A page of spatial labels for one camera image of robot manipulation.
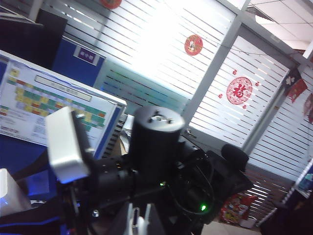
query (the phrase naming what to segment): colorful schedule chart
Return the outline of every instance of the colorful schedule chart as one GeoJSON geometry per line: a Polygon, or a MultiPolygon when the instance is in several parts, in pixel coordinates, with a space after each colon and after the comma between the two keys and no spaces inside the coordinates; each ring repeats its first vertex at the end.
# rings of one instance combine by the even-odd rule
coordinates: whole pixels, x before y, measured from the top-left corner
{"type": "Polygon", "coordinates": [[[66,81],[17,61],[9,61],[1,82],[0,133],[46,145],[45,117],[69,106],[78,114],[92,148],[103,144],[103,136],[116,102],[79,89],[66,81]]]}

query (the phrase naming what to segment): snack bag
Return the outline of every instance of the snack bag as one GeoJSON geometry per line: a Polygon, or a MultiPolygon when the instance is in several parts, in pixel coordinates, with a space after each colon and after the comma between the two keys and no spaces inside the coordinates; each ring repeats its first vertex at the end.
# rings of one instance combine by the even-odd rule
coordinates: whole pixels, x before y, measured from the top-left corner
{"type": "Polygon", "coordinates": [[[238,224],[240,219],[247,219],[249,208],[256,196],[237,193],[228,198],[221,208],[220,220],[226,223],[238,224]]]}

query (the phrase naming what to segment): green led light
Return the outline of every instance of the green led light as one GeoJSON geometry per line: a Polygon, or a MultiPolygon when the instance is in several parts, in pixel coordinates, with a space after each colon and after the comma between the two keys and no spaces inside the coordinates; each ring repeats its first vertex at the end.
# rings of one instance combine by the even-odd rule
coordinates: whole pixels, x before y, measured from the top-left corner
{"type": "Polygon", "coordinates": [[[202,204],[202,205],[200,206],[200,209],[201,209],[201,211],[205,211],[205,210],[206,210],[206,205],[202,204]]]}

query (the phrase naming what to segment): red paper decoration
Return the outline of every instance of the red paper decoration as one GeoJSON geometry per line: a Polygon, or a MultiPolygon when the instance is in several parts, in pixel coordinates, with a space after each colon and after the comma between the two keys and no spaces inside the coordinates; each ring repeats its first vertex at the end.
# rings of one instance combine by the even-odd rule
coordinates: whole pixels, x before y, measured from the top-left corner
{"type": "Polygon", "coordinates": [[[203,48],[203,42],[199,35],[191,35],[185,42],[185,51],[188,55],[198,55],[203,48]]]}
{"type": "Polygon", "coordinates": [[[304,92],[307,89],[307,84],[305,84],[305,81],[301,78],[299,79],[290,89],[288,96],[291,98],[292,103],[295,102],[295,100],[298,98],[299,95],[301,95],[302,92],[304,92]]]}
{"type": "Polygon", "coordinates": [[[309,123],[312,124],[313,122],[313,109],[311,109],[311,111],[309,112],[309,123]]]}
{"type": "Polygon", "coordinates": [[[227,99],[232,104],[245,103],[252,93],[252,83],[246,77],[237,77],[227,87],[227,99]]]}
{"type": "Polygon", "coordinates": [[[100,2],[108,9],[115,9],[120,6],[122,0],[100,0],[100,2]]]}
{"type": "Polygon", "coordinates": [[[308,112],[311,111],[312,109],[313,109],[313,94],[311,93],[304,103],[303,114],[304,115],[308,114],[308,112]]]}

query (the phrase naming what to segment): black cylindrical device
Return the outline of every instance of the black cylindrical device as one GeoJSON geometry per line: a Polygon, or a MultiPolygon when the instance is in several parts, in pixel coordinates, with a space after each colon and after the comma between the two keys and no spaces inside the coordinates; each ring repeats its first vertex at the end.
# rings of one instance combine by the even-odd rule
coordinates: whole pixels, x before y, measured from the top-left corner
{"type": "Polygon", "coordinates": [[[139,108],[134,116],[131,161],[147,183],[162,182],[175,161],[185,121],[178,113],[158,106],[139,108]]]}

